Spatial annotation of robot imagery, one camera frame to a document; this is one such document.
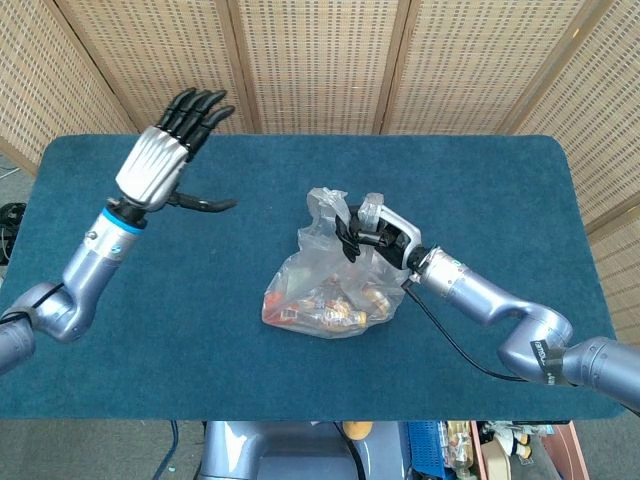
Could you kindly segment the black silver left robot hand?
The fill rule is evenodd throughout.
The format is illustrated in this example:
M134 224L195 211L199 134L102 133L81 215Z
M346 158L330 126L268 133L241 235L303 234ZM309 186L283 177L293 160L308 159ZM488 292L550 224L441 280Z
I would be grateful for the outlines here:
M184 169L211 132L234 113L232 105L214 108L226 94L188 88L171 100L159 120L140 135L116 175L125 202L146 212L169 204L218 213L237 205L232 199L204 200L177 190Z

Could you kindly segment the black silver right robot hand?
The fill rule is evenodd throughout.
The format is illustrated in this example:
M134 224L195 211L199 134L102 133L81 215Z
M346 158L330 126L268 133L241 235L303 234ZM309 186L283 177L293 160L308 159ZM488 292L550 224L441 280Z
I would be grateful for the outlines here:
M346 259L355 263L361 246L371 246L391 266L398 270L419 271L428 250L422 245L420 230L387 206L380 207L373 229L357 218L359 205L350 205L349 223L335 217L335 233L342 244Z

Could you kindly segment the clear plastic bag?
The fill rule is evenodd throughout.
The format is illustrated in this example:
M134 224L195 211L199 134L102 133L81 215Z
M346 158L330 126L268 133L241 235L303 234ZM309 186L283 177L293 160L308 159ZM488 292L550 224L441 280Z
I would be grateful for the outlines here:
M281 292L285 305L296 303L298 321L270 326L326 339L346 338L389 321L401 304L405 295L401 284L408 277L407 271L391 266L371 246L361 246L355 263L343 254L335 233L335 217L348 220L346 197L346 192L326 187L315 187L307 193L312 222L298 230L298 251L284 261L264 293ZM371 227L382 205L383 194L367 194L357 218ZM376 315L363 294L368 286L389 299L388 317Z

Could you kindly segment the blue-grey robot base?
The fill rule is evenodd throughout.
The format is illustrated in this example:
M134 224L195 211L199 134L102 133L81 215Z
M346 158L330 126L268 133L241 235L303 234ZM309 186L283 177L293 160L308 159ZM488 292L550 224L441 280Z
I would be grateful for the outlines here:
M360 441L338 421L209 421L197 480L410 480L403 422Z

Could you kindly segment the bottle with yellow cap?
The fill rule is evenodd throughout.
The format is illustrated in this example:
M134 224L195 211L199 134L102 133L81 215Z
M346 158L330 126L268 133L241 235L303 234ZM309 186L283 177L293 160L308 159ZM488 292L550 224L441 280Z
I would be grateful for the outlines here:
M374 287L366 287L363 289L363 294L373 305L376 311L376 315L379 317L388 317L391 310L391 303L389 299L378 289Z

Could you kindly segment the red snack packet with barcode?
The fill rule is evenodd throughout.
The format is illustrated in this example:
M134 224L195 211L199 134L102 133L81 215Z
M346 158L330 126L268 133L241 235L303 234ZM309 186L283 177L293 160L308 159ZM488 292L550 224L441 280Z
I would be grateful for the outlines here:
M299 308L296 303L284 304L281 292L271 292L264 296L262 320L269 325L292 325L298 321Z

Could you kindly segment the blue carpet table mat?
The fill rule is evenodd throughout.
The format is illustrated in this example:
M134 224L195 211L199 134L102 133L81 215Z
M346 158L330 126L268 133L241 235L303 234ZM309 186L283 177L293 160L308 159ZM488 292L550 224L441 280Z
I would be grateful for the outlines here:
M267 285L310 222L309 190L370 192L427 245L565 315L582 341L613 333L566 156L548 136L215 134L183 192L105 288L91 328L0 376L0 419L568 420L619 405L585 388L502 381L514 327L484 327L422 291L387 323L325 340L263 323Z

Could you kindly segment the woven bamboo folding screen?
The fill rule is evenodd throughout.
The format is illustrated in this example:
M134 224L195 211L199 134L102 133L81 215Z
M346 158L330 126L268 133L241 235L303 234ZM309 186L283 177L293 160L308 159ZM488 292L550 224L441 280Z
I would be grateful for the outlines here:
M0 0L0 206L45 147L224 88L232 133L546 134L640 346L640 0Z

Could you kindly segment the yellow orange round object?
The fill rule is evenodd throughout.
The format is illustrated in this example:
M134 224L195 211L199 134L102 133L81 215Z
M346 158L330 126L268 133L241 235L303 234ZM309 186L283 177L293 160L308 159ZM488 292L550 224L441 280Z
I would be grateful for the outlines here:
M343 421L345 435L353 441L364 440L373 429L372 421Z

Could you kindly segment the blue plastic basket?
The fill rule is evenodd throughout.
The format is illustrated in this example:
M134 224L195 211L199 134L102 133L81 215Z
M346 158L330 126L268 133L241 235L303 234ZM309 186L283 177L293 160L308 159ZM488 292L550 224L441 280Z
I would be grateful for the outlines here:
M408 423L411 466L430 480L444 480L445 471L437 421Z

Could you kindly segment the clear jar with contents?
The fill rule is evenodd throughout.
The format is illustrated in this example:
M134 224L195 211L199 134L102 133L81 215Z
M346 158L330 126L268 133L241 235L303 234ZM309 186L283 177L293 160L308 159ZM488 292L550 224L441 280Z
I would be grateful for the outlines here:
M473 448L467 421L447 421L447 462L458 480L471 479Z

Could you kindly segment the white plush toy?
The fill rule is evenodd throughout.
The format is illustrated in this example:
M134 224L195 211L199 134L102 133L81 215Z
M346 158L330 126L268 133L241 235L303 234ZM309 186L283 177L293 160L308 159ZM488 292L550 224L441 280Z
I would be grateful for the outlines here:
M498 441L508 457L518 456L523 460L531 457L532 448L527 433L506 423L490 423L487 429L493 433L493 439Z

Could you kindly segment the beige rounded container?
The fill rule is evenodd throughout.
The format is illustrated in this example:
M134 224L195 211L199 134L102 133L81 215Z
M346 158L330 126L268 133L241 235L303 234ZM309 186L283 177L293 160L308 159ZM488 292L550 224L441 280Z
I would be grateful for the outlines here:
M511 480L509 459L497 441L481 445L487 480Z

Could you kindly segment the reddish brown storage box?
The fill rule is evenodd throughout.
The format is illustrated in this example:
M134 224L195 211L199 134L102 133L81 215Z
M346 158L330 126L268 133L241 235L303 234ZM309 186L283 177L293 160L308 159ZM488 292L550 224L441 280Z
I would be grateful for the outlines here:
M511 480L590 480L576 429L571 421L472 421L470 426L475 465L481 480L487 480L481 445L497 441L487 429L490 423L506 423L530 436L532 455L529 459L507 456Z

